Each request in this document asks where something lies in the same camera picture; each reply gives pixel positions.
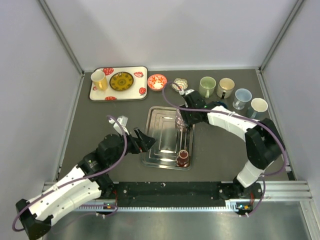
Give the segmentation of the dark red brown mug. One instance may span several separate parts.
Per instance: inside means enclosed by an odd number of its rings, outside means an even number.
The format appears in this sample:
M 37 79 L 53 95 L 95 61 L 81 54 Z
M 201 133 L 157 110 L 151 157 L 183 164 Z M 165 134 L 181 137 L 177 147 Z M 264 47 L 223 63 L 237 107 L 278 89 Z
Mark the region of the dark red brown mug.
M 188 151 L 185 149 L 180 150 L 175 161 L 178 167 L 188 167 L 190 165 L 190 156 Z

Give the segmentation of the grey blue mug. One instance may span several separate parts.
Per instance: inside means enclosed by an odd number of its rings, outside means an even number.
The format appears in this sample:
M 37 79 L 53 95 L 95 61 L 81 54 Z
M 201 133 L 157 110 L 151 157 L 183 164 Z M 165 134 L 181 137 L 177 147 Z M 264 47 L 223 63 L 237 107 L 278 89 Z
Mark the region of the grey blue mug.
M 268 108 L 269 105 L 263 98 L 254 98 L 247 109 L 246 116 L 250 119 L 261 119 Z

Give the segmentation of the pale blue footed mug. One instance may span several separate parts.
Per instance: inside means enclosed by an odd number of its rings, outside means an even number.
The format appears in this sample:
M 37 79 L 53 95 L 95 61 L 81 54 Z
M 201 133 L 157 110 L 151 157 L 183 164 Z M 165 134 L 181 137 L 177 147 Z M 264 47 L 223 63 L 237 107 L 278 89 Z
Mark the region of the pale blue footed mug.
M 246 104 L 252 99 L 252 93 L 245 88 L 239 88 L 235 91 L 234 100 L 232 106 L 236 110 L 242 110 L 245 108 Z

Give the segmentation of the lilac mug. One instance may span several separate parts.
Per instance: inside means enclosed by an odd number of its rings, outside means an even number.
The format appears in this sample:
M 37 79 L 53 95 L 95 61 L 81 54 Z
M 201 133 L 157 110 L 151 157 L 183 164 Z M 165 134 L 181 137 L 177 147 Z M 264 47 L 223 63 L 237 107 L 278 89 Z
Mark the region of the lilac mug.
M 186 125 L 179 109 L 177 109 L 175 112 L 175 128 L 180 132 L 186 131 Z

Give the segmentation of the cream speckled mug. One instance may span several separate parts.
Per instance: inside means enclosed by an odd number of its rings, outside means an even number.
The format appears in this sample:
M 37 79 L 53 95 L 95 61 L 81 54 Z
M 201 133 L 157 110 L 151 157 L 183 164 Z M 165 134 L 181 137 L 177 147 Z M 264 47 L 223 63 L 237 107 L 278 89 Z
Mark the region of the cream speckled mug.
M 222 78 L 218 85 L 216 94 L 221 99 L 229 98 L 235 89 L 235 82 L 231 78 Z

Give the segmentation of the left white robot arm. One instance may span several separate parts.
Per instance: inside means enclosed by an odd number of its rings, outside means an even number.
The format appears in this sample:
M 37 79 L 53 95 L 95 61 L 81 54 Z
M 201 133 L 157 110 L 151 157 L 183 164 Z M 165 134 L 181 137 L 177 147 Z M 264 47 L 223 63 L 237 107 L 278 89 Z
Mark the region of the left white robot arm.
M 38 196 L 16 203 L 18 219 L 30 240 L 43 237 L 61 218 L 88 201 L 113 194 L 108 172 L 125 155 L 146 153 L 156 143 L 138 128 L 134 132 L 136 136 L 127 131 L 108 134 L 60 181 Z

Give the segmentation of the light green mug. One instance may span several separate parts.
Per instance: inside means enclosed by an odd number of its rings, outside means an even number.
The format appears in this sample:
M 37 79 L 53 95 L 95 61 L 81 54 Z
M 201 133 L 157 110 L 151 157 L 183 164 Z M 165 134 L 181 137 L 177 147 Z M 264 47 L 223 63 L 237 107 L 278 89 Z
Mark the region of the light green mug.
M 214 92 L 216 80 L 213 77 L 205 76 L 199 82 L 199 93 L 202 97 L 208 99 Z

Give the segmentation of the dark blue mug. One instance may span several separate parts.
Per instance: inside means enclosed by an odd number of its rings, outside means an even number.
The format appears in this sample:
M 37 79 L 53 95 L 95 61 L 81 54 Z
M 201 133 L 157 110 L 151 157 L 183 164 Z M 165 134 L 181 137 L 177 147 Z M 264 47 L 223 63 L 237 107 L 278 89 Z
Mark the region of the dark blue mug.
M 220 106 L 223 106 L 225 109 L 228 109 L 228 106 L 226 103 L 221 102 L 221 101 L 217 101 L 216 103 L 219 104 Z

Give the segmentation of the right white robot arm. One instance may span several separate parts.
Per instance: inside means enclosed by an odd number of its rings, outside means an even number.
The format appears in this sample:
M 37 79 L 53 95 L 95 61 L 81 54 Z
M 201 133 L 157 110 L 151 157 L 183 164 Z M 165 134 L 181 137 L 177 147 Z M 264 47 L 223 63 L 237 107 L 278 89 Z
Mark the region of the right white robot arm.
M 247 162 L 235 177 L 233 192 L 245 198 L 265 170 L 286 153 L 285 145 L 272 120 L 254 120 L 230 111 L 217 101 L 207 103 L 196 90 L 180 90 L 184 105 L 179 107 L 185 125 L 207 123 L 234 134 L 245 142 Z

